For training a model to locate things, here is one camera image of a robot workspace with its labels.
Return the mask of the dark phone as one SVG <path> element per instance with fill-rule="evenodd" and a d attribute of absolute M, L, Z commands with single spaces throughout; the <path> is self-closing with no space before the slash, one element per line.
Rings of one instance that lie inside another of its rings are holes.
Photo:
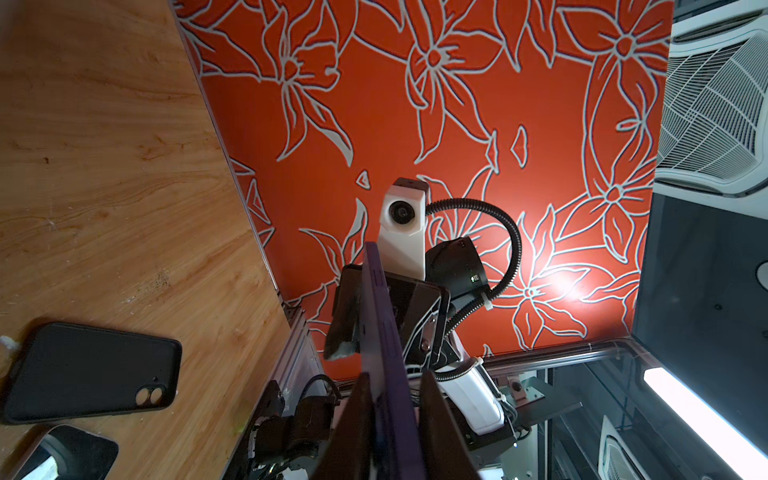
<path fill-rule="evenodd" d="M 374 242 L 367 242 L 363 253 L 360 353 L 374 406 L 376 477 L 425 479 L 416 415 L 379 250 Z"/>

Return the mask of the black phone lower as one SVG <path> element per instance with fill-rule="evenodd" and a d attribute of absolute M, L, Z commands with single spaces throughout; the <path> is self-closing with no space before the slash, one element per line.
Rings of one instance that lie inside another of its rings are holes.
<path fill-rule="evenodd" d="M 45 430 L 5 479 L 106 479 L 119 454 L 118 444 L 86 430 L 60 424 Z"/>

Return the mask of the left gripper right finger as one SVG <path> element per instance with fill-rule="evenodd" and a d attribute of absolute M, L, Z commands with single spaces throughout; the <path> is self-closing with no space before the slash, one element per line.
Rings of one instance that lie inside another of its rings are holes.
<path fill-rule="evenodd" d="M 419 397 L 419 439 L 427 478 L 479 479 L 449 406 L 430 371 L 421 377 Z"/>

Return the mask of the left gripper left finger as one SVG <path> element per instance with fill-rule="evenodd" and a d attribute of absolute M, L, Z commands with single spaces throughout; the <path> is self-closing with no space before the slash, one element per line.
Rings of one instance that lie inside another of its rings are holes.
<path fill-rule="evenodd" d="M 375 409 L 368 373 L 361 373 L 312 480 L 370 478 Z"/>

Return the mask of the ceiling light strip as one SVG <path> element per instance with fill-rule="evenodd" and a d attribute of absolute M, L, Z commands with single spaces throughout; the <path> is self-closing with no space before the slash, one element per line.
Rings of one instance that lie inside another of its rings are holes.
<path fill-rule="evenodd" d="M 767 455 L 677 377 L 654 367 L 643 380 L 741 479 L 767 478 Z"/>

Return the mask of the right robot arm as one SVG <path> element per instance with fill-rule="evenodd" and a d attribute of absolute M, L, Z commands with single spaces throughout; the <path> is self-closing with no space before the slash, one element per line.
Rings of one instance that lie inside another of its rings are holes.
<path fill-rule="evenodd" d="M 363 258 L 361 253 L 347 257 L 347 252 L 334 239 L 323 248 L 326 250 L 324 254 L 316 253 L 311 257 L 313 264 L 307 268 L 307 273 L 314 275 L 317 280 L 329 281 L 332 285 L 340 282 L 344 266 L 357 265 Z M 478 311 L 473 320 L 467 320 L 449 332 L 447 345 L 441 350 L 441 359 L 446 360 L 448 365 L 441 366 L 439 370 L 448 371 L 453 368 L 454 354 L 461 361 L 472 355 L 480 356 L 483 342 L 496 344 L 500 338 L 507 338 L 506 334 L 492 325 L 498 318 L 497 314 Z M 335 380 L 349 380 L 361 371 L 360 356 L 356 353 L 339 360 L 325 360 L 323 365 Z M 462 378 L 446 381 L 441 384 L 441 389 L 458 409 L 458 421 L 469 434 L 479 437 L 500 431 L 504 409 L 499 400 L 492 398 L 491 388 L 479 373 L 469 373 Z"/>

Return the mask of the black phone case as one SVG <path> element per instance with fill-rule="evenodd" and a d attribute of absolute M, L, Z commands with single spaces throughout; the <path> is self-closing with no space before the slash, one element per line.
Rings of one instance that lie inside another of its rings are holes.
<path fill-rule="evenodd" d="M 170 406 L 183 347 L 171 338 L 62 321 L 34 328 L 1 395 L 9 425 Z"/>

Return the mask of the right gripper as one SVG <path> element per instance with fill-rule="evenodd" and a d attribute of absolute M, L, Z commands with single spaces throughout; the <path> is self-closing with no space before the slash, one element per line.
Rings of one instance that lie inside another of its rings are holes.
<path fill-rule="evenodd" d="M 362 267 L 343 268 L 336 289 L 333 318 L 323 356 L 340 360 L 360 351 Z M 445 333 L 450 294 L 435 284 L 388 273 L 386 286 L 393 307 L 404 363 L 408 368 L 441 368 L 452 360 Z"/>

